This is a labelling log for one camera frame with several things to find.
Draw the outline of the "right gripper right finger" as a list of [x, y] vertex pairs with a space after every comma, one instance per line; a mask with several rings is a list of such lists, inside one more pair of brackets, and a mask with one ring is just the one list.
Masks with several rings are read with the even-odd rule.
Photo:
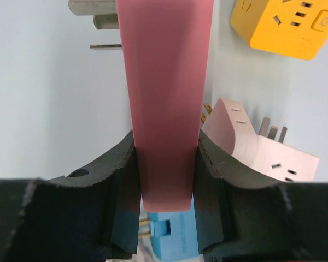
[[257, 173], [200, 132], [194, 204], [205, 261], [328, 261], [328, 183], [234, 186]]

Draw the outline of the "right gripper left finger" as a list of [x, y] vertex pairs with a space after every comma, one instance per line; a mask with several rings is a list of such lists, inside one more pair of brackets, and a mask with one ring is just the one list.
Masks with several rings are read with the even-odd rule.
[[140, 199], [132, 133], [68, 176], [0, 180], [0, 261], [131, 259]]

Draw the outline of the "blue adapter plug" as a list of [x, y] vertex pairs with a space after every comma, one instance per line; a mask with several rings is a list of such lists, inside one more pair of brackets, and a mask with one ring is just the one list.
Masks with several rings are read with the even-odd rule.
[[189, 210], [180, 212], [145, 212], [141, 207], [139, 238], [148, 239], [146, 243], [155, 261], [200, 258], [194, 202]]

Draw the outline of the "white cube socket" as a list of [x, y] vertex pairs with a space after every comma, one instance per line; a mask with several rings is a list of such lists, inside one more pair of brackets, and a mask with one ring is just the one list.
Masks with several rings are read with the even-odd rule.
[[287, 127], [270, 126], [265, 117], [256, 132], [240, 102], [219, 99], [215, 106], [204, 104], [202, 130], [213, 143], [234, 159], [256, 171], [229, 171], [226, 180], [244, 188], [261, 188], [277, 181], [313, 181], [320, 159], [283, 143]]

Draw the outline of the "pink triangular socket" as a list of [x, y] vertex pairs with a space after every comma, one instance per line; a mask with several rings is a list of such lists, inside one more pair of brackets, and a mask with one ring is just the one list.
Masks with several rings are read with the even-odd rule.
[[116, 14], [143, 205], [191, 207], [213, 1], [69, 1], [75, 15]]

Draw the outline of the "yellow cube socket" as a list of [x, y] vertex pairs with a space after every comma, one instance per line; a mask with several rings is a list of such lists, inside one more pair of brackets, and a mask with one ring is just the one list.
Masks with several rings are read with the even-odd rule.
[[328, 0], [237, 1], [230, 25], [253, 49], [310, 60], [328, 39]]

